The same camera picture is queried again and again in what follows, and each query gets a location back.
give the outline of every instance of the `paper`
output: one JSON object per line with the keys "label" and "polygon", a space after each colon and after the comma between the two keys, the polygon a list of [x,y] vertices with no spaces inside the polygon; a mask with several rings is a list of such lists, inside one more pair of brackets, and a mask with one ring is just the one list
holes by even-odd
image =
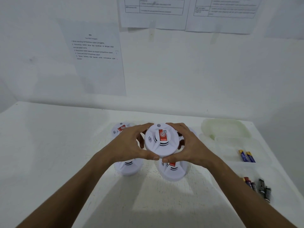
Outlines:
{"label": "paper", "polygon": [[118,24],[58,23],[85,91],[126,96]]}
{"label": "paper", "polygon": [[191,0],[186,31],[252,33],[262,0]]}
{"label": "paper", "polygon": [[304,39],[304,0],[283,0],[265,36]]}
{"label": "paper", "polygon": [[119,0],[122,27],[185,30],[190,0]]}

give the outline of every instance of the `person's right hand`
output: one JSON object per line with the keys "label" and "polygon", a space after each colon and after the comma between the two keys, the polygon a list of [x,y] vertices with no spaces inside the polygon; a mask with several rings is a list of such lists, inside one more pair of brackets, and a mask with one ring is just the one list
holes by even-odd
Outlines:
{"label": "person's right hand", "polygon": [[214,153],[212,153],[199,138],[189,130],[184,123],[166,123],[172,126],[177,132],[184,137],[181,141],[181,145],[184,145],[184,149],[178,153],[174,153],[170,156],[163,158],[163,163],[172,163],[178,161],[188,161],[195,165],[200,165],[208,169],[208,167],[216,160],[219,159]]}

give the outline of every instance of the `clear plastic container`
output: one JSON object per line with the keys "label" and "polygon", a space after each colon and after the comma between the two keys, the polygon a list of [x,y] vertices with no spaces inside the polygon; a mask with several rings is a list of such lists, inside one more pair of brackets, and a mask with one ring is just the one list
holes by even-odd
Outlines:
{"label": "clear plastic container", "polygon": [[216,152],[224,161],[244,162],[239,153],[242,149],[245,154],[249,151],[257,164],[272,163],[263,146],[254,138],[216,137],[215,143],[218,147]]}
{"label": "clear plastic container", "polygon": [[271,188],[270,204],[274,208],[301,208],[297,195],[277,169],[246,165],[245,163],[230,165],[230,167],[238,176],[248,177],[251,181],[254,181],[257,188],[259,187],[259,178],[262,178],[265,186]]}
{"label": "clear plastic container", "polygon": [[205,119],[201,129],[205,136],[215,139],[215,137],[241,137],[251,138],[251,134],[246,126],[234,119]]}

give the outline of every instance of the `white wall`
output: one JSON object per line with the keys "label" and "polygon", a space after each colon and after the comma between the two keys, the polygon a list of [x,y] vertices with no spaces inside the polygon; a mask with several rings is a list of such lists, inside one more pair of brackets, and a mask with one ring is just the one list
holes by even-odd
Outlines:
{"label": "white wall", "polygon": [[280,2],[251,35],[120,28],[119,97],[84,91],[56,22],[116,22],[116,0],[2,0],[1,77],[20,101],[254,121],[304,194],[304,41],[264,38]]}
{"label": "white wall", "polygon": [[0,113],[7,110],[17,102],[16,98],[0,79]]}

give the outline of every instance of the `table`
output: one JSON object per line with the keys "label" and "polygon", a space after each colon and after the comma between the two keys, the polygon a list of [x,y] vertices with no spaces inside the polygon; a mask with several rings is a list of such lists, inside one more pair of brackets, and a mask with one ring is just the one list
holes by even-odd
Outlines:
{"label": "table", "polygon": [[254,18],[261,0],[196,0],[194,16]]}
{"label": "table", "polygon": [[[111,140],[117,122],[184,122],[214,152],[205,118],[18,102],[0,114],[0,227],[17,226]],[[291,187],[299,207],[275,208],[304,227],[304,199],[252,122],[272,166]],[[73,227],[244,227],[209,171],[190,165],[178,182],[164,180],[155,161],[122,177],[111,166],[96,185]]]}
{"label": "table", "polygon": [[125,0],[126,13],[183,15],[185,0]]}

